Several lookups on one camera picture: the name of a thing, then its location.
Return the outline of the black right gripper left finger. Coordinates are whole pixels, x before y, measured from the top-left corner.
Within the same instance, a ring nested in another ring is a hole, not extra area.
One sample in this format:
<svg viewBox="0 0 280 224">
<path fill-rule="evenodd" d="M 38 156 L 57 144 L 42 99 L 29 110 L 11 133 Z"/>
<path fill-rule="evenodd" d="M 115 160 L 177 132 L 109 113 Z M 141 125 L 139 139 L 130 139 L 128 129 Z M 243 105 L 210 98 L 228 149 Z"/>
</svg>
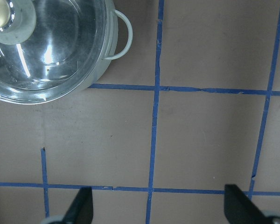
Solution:
<svg viewBox="0 0 280 224">
<path fill-rule="evenodd" d="M 82 187 L 63 217 L 64 224 L 91 224 L 94 217 L 91 187 Z"/>
</svg>

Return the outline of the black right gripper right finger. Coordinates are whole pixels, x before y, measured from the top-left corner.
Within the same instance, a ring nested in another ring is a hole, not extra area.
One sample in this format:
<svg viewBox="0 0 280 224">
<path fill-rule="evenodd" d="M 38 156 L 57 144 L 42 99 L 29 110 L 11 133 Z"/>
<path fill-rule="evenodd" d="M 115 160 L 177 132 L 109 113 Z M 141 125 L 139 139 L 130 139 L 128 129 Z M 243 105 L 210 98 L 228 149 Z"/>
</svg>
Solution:
<svg viewBox="0 0 280 224">
<path fill-rule="evenodd" d="M 224 186 L 224 215 L 230 224 L 270 223 L 270 219 L 235 184 Z"/>
</svg>

